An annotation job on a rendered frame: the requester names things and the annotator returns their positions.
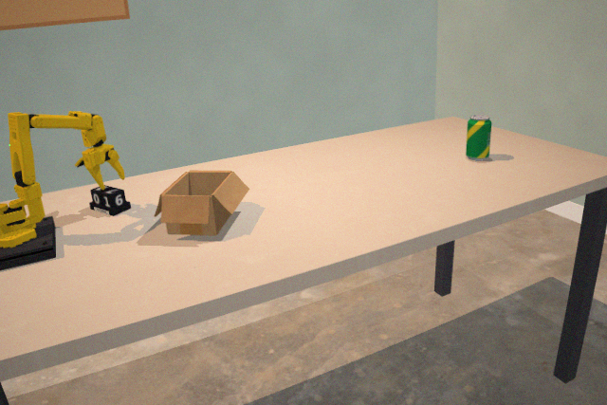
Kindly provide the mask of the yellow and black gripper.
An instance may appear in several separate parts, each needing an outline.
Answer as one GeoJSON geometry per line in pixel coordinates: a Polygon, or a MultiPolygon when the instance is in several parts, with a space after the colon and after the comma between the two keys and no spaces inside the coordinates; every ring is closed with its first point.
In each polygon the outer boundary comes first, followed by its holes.
{"type": "Polygon", "coordinates": [[[89,173],[94,177],[94,179],[102,190],[105,189],[105,186],[102,182],[100,164],[103,164],[104,161],[109,162],[110,165],[118,172],[120,178],[124,180],[124,171],[119,163],[120,157],[117,151],[115,151],[113,148],[114,146],[109,144],[103,144],[99,147],[89,148],[86,151],[82,152],[83,157],[81,157],[75,164],[75,166],[79,165],[78,167],[84,165],[89,171],[89,173]]]}

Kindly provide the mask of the green drink can with yellow stripes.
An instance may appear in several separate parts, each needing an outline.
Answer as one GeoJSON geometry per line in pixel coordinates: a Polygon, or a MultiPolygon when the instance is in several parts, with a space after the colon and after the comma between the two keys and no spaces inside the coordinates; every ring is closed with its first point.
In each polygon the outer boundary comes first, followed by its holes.
{"type": "Polygon", "coordinates": [[[472,115],[468,121],[466,156],[472,160],[489,157],[491,121],[486,115],[472,115]]]}

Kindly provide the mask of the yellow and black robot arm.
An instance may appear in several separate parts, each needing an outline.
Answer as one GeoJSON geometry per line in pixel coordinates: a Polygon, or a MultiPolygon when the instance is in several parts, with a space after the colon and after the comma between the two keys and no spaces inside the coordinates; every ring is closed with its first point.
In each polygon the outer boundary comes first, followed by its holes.
{"type": "Polygon", "coordinates": [[[99,115],[69,111],[68,116],[39,116],[56,117],[38,117],[38,115],[19,112],[8,113],[12,175],[16,179],[17,185],[14,185],[14,190],[19,199],[10,201],[9,207],[8,204],[0,204],[0,248],[13,248],[29,239],[36,238],[35,223],[41,222],[45,217],[40,183],[35,181],[29,128],[82,130],[85,147],[99,147],[106,141],[103,121],[99,115]],[[29,217],[27,217],[25,205],[28,205],[29,217]],[[12,230],[13,232],[11,232],[12,230]]]}

